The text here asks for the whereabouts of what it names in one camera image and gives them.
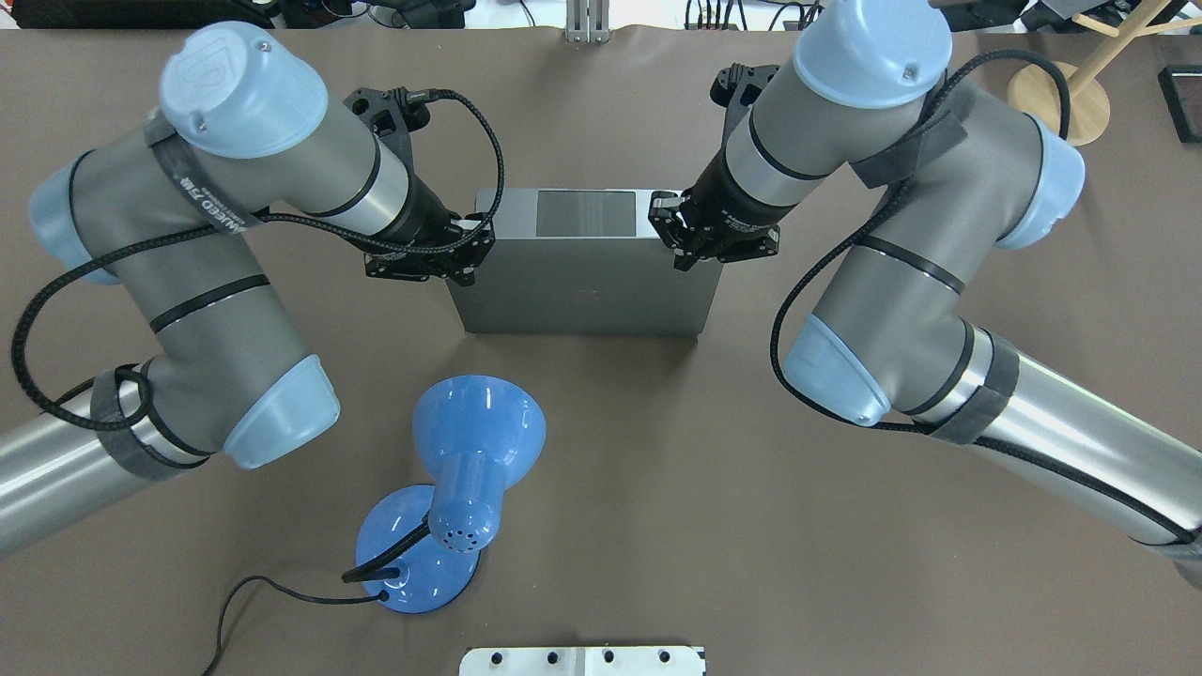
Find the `velcro strap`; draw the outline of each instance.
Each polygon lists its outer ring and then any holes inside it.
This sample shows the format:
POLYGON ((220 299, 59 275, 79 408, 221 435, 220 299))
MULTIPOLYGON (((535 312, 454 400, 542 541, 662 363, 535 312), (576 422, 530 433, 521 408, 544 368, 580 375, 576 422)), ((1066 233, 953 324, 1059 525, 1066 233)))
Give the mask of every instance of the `velcro strap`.
POLYGON ((953 89, 939 112, 922 126, 880 153, 852 162, 851 168, 868 188, 910 178, 968 138, 963 123, 972 111, 972 101, 969 89, 953 89))
MULTIPOLYGON (((105 422, 121 420, 120 384, 114 370, 106 370, 93 381, 91 416, 105 422)), ((130 474, 147 481, 166 481, 174 479, 194 467, 203 464, 208 458, 194 463, 172 461, 148 444, 143 444, 132 429, 115 432, 96 432, 96 438, 109 457, 130 474)))
POLYGON ((179 192, 200 210, 204 219, 227 235, 238 235, 263 221, 255 218, 221 190, 196 160, 188 141, 175 131, 162 111, 155 108, 142 125, 147 147, 179 192))
POLYGON ((1010 403, 1018 384, 1018 350, 1005 338, 989 338, 993 343, 993 361, 984 383, 930 437, 952 444, 971 444, 984 434, 1010 403))

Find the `black strap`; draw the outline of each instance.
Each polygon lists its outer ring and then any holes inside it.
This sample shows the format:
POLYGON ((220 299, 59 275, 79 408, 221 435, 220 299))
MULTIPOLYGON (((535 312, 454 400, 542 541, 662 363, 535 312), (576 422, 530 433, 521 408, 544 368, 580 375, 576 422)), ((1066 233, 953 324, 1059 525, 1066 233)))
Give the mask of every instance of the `black strap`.
POLYGON ((857 244, 859 244, 861 247, 868 247, 869 249, 880 251, 886 256, 889 256, 891 259, 897 259, 906 263, 914 269, 926 274, 927 277, 930 277, 935 281, 939 281, 944 286, 947 286, 948 289, 954 291, 957 296, 964 292, 964 287, 966 286, 966 284, 964 284, 964 280, 956 277, 956 274, 953 274, 950 269, 945 268, 944 266, 936 263, 935 261, 927 260, 923 256, 920 256, 918 254, 911 251, 910 249, 906 249, 904 247, 898 247, 892 242, 887 242, 885 239, 881 239, 880 237, 873 237, 871 235, 864 237, 863 239, 857 242, 857 244))
MULTIPOLYGON (((91 416, 105 422, 123 419, 120 385, 115 370, 106 370, 93 381, 91 416)), ((117 464, 147 481, 174 479, 208 461, 203 458, 194 463, 175 462, 156 451, 154 446, 143 444, 129 427, 115 432, 96 432, 96 438, 117 464)))
MULTIPOLYGON (((755 130, 755 114, 754 113, 751 114, 751 118, 748 119, 748 131, 751 132, 751 144, 755 146, 756 152, 760 153, 760 156, 763 158, 763 161, 768 162, 768 165, 772 168, 774 168, 778 172, 787 176, 789 178, 796 178, 797 180, 822 180, 823 178, 831 176, 829 173, 821 173, 821 174, 817 174, 817 173, 803 173, 803 172, 799 172, 799 171, 793 171, 793 170, 786 167, 784 164, 781 164, 780 160, 778 160, 776 158, 774 158, 772 155, 772 153, 768 152, 768 147, 763 144, 763 141, 760 141, 760 132, 755 130)), ((725 153, 722 153, 722 158, 726 158, 725 153)))
POLYGON ((257 289, 258 286, 268 286, 270 280, 267 279, 266 274, 252 274, 250 277, 244 277, 242 279, 236 279, 228 284, 222 284, 216 289, 210 289, 204 293, 194 296, 183 303, 179 303, 174 308, 163 312, 159 316, 150 320, 150 330, 159 333, 167 326, 184 319, 185 316, 213 306, 220 301, 224 301, 231 296, 242 293, 250 289, 257 289))
POLYGON ((947 395, 956 389, 956 386, 960 383, 960 378, 964 378, 964 372, 969 368, 969 361, 972 360, 972 349, 976 346, 976 332, 972 330, 972 325, 964 321, 964 319, 960 319, 960 324, 964 325, 964 346, 960 348, 960 358, 957 360, 956 368, 952 369, 952 374, 947 376, 947 380, 944 381, 944 386, 940 387, 938 392, 932 395, 929 399, 910 410, 902 411, 902 415, 914 417, 929 411, 935 408, 935 404, 942 402, 947 395))
POLYGON ((984 383, 930 437, 952 444, 971 444, 984 434, 1010 403, 1018 384, 1018 350, 1005 338, 989 338, 993 343, 993 361, 984 383))
POLYGON ((196 161, 192 147, 179 136, 162 111, 155 108, 147 117, 142 134, 162 172, 171 178, 172 185, 218 230, 227 235, 238 235, 256 225, 263 225, 263 221, 244 209, 209 178, 208 172, 196 161))
POLYGON ((879 188, 910 178, 968 138, 964 120, 972 112, 972 90, 956 88, 939 113, 880 153, 852 162, 864 185, 879 188))

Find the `wooden stand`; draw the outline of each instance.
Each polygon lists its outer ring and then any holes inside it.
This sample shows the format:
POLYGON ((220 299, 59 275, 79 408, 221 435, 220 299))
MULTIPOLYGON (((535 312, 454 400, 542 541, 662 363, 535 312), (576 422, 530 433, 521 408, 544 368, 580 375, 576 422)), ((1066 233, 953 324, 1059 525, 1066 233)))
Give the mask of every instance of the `wooden stand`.
MULTIPOLYGON (((1192 1, 1202 7, 1202 0, 1192 1)), ((1097 83, 1097 73, 1114 60, 1114 57, 1118 57, 1119 52, 1132 40, 1177 28, 1202 25, 1202 18, 1149 25, 1168 2, 1170 0, 1144 0, 1118 28, 1106 25, 1084 14, 1072 17, 1075 23, 1101 32, 1107 38, 1085 59, 1079 69, 1057 63, 1060 71, 1069 78, 1069 94, 1072 101, 1069 143, 1084 146, 1106 131, 1106 125, 1111 121, 1111 101, 1106 96, 1106 90, 1097 83)), ((1039 66, 1027 66, 1014 75, 1006 89, 1006 100, 1019 111, 1040 118, 1052 130, 1060 125, 1060 99, 1055 90, 1055 83, 1039 66)))

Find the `gray box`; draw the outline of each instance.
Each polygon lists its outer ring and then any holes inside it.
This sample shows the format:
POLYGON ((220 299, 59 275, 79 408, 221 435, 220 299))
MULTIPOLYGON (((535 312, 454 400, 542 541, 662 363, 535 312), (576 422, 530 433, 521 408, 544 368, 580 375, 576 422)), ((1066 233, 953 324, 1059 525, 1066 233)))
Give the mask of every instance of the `gray box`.
MULTIPOLYGON (((476 208, 488 209, 492 189, 476 208)), ((647 220, 651 190, 508 189, 496 243, 466 289, 448 284, 471 333, 684 336, 706 328, 722 265, 672 267, 647 220)))

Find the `lamp base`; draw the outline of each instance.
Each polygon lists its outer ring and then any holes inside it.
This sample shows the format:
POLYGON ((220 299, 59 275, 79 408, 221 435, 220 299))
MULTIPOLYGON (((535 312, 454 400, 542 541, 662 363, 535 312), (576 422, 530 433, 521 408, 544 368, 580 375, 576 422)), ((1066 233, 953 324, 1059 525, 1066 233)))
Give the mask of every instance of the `lamp base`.
MULTIPOLYGON (((371 508, 355 545, 355 564, 362 565, 387 550, 406 533, 417 528, 430 510, 434 486, 407 486, 371 508)), ((388 610, 416 615, 440 609, 453 601, 476 574, 480 552, 452 552, 433 539, 424 538, 387 568, 397 568, 399 577, 368 580, 369 594, 388 592, 380 601, 388 610)))
MULTIPOLYGON (((1076 66, 1059 61, 1055 65, 1065 77, 1077 72, 1076 66)), ((1040 118, 1053 132, 1060 126, 1060 96, 1052 77, 1039 66, 1027 66, 1010 79, 1006 102, 1040 118)), ((1075 147, 1096 141, 1109 123, 1111 100, 1095 79, 1072 97, 1067 141, 1075 147)))

